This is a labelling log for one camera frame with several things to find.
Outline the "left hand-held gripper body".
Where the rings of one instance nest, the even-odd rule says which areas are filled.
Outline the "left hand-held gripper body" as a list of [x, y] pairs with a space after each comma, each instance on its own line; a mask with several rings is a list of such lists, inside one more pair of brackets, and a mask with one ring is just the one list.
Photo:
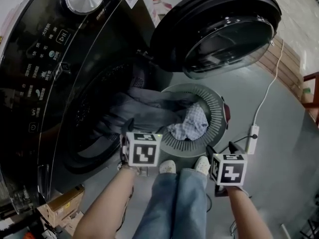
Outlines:
[[119, 168], [129, 168], [138, 175], [158, 165], [162, 134], [126, 132], [121, 138]]

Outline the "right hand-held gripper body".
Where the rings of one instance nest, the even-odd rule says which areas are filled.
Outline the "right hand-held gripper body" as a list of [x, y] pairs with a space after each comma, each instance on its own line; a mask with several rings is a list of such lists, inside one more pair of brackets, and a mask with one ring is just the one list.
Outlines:
[[247, 163], [247, 154], [213, 154], [210, 177], [215, 182], [215, 197], [228, 196], [226, 186], [243, 186]]

